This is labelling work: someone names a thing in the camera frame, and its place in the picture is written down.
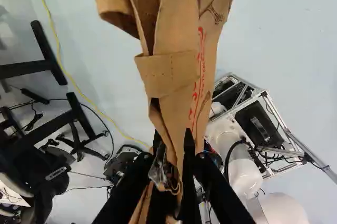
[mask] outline red marking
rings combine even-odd
[[[200,61],[200,75],[201,75],[202,61],[205,59],[205,57],[204,57],[204,52],[205,52],[205,50],[204,50],[204,41],[205,41],[204,29],[201,26],[199,26],[198,32],[199,32],[199,36],[200,36],[200,48],[199,48],[200,51],[198,53],[197,60]],[[200,99],[201,82],[202,82],[202,79],[200,78],[199,79],[199,93],[197,95],[196,106],[195,106],[195,109],[194,109],[194,116],[193,116],[193,122],[192,122],[192,129],[191,129],[192,133],[193,133],[193,129],[194,129],[196,109],[198,107],[198,103],[199,103],[199,99]]]
[[[192,108],[190,108],[189,120],[191,120],[191,115],[192,115],[192,113],[193,113]]]
[[[197,97],[198,97],[198,94],[196,92],[194,92],[193,95],[192,95],[193,100],[195,101]]]

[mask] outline aluminum frame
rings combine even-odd
[[[228,81],[234,82],[234,85],[214,97],[212,100],[215,98],[226,94],[228,90],[231,88],[237,86],[239,83],[244,83],[245,86],[243,87],[241,93],[239,94],[237,100],[234,102],[233,106],[222,112],[221,114],[218,114],[217,116],[214,116],[210,118],[210,122],[217,120],[223,116],[233,118],[235,114],[242,110],[243,108],[247,107],[248,105],[252,104],[253,102],[257,100],[263,99],[264,102],[266,103],[266,109],[268,109],[268,112],[273,115],[273,117],[276,119],[276,122],[280,125],[283,133],[284,133],[284,140],[285,142],[288,142],[288,146],[286,146],[286,150],[282,149],[273,149],[273,148],[263,148],[260,146],[256,146],[257,149],[259,149],[262,152],[265,153],[280,153],[282,155],[287,155],[289,157],[292,157],[293,159],[291,161],[300,161],[299,157],[304,156],[304,153],[306,153],[313,162],[316,163],[316,165],[323,171],[325,172],[329,178],[337,184],[337,174],[331,170],[330,166],[324,163],[315,153],[313,153],[304,143],[302,143],[298,138],[296,138],[290,129],[286,126],[285,122],[283,121],[282,117],[280,116],[276,106],[274,105],[272,98],[270,97],[269,93],[267,90],[257,87],[256,85],[236,76],[233,73],[229,73],[225,75],[223,78],[219,79],[218,81],[215,82],[215,87],[219,86],[221,83],[225,83]],[[242,96],[244,95],[244,92],[246,91],[247,87],[250,87],[252,90],[252,95],[250,98],[248,98],[245,101],[241,101]],[[286,165],[279,167],[278,169],[273,169],[270,166],[267,166],[267,170],[263,175],[264,179],[268,179],[271,177],[274,177],[276,175],[279,175],[281,173],[288,172],[290,170],[296,169],[300,166],[305,165],[306,163],[303,162],[296,162],[296,163],[286,163]]]

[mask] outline metal frame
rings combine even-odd
[[[38,142],[44,140],[46,137],[57,131],[58,129],[62,128],[63,126],[70,124],[72,127],[73,138],[74,141],[66,141],[62,140],[64,143],[68,144],[70,147],[73,148],[71,154],[79,153],[80,155],[82,152],[94,155],[104,161],[108,159],[107,156],[103,156],[98,152],[88,149],[85,147],[88,143],[98,139],[102,136],[107,136],[104,132],[96,135],[93,128],[91,127],[89,120],[86,118],[80,103],[77,100],[75,93],[69,92],[67,93],[67,99],[71,106],[71,110],[59,115],[58,117],[48,121],[47,123],[39,126],[35,130],[31,131],[30,133],[23,135],[20,139],[17,139],[11,146],[8,147],[7,150],[7,157],[11,160],[14,160],[18,155],[24,152],[26,149],[34,146]],[[80,141],[77,133],[77,129],[73,124],[74,120],[78,120],[81,124],[83,130],[88,136],[88,140]]]
[[[259,151],[263,151],[263,152],[267,152],[267,153],[278,153],[278,154],[282,154],[282,155],[287,155],[289,157],[292,157],[294,161],[299,161],[299,157],[303,157],[304,154],[306,153],[306,155],[311,158],[311,160],[313,162],[315,162],[317,164],[317,166],[324,171],[329,177],[330,179],[337,184],[337,174],[331,170],[330,166],[327,165],[326,163],[324,163],[319,157],[316,156],[316,154],[314,154],[304,143],[302,143],[298,138],[296,138],[292,132],[290,131],[290,129],[286,126],[285,122],[283,121],[282,117],[280,116],[279,112],[277,111],[272,98],[270,97],[270,95],[268,94],[267,90],[262,89],[260,87],[257,87],[254,84],[251,84],[250,82],[232,74],[229,73],[226,76],[224,76],[223,78],[221,78],[220,80],[218,80],[217,82],[215,82],[215,87],[219,86],[221,83],[224,82],[228,82],[228,81],[232,81],[234,82],[233,86],[236,86],[239,83],[244,83],[245,86],[242,90],[242,92],[240,93],[239,97],[237,98],[237,100],[234,102],[234,105],[228,109],[227,111],[224,111],[223,113],[210,118],[210,122],[217,120],[220,117],[226,116],[229,118],[233,118],[235,116],[235,114],[240,111],[241,109],[247,107],[248,105],[252,104],[253,102],[257,101],[257,100],[261,100],[263,99],[266,103],[266,109],[269,109],[270,112],[272,113],[272,115],[274,116],[274,118],[276,119],[276,122],[280,125],[282,131],[284,132],[285,135],[285,141],[288,142],[291,147],[289,147],[286,150],[282,150],[282,149],[273,149],[273,148],[264,148],[264,147],[260,147],[260,146],[256,146],[257,149]],[[227,90],[223,91],[222,93],[220,93],[219,95],[217,95],[215,98],[219,97],[220,95],[225,94],[231,87],[229,87]],[[247,100],[241,102],[241,98],[245,92],[245,90],[247,89],[247,87],[250,87],[253,89],[252,91],[252,95],[250,98],[248,98]],[[263,178],[267,179],[270,177],[274,177],[278,174],[287,172],[289,170],[298,168],[302,165],[305,165],[305,163],[303,162],[298,162],[298,163],[291,163],[291,164],[286,164],[283,167],[280,167],[278,169],[273,169],[271,167],[266,167],[266,173],[264,174]]]
[[[59,85],[67,85],[67,79],[55,59],[40,22],[32,21],[31,27],[44,60],[0,65],[0,80],[50,70]]]

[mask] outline chair leg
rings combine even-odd
[[[93,155],[93,156],[95,156],[95,157],[98,157],[98,158],[100,158],[100,159],[103,160],[103,161],[106,161],[106,160],[108,159],[107,156],[103,156],[103,155],[101,155],[100,153],[98,153],[98,152],[96,152],[96,151],[94,151],[94,150],[92,150],[92,149],[86,148],[86,147],[81,148],[81,151],[84,152],[84,153]]]

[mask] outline electronics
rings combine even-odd
[[[255,145],[279,148],[284,142],[259,101],[238,111],[235,119]]]
[[[141,149],[133,145],[121,146],[116,156],[107,161],[104,167],[104,175],[116,186],[118,181],[124,176],[127,167],[132,164],[142,152]]]

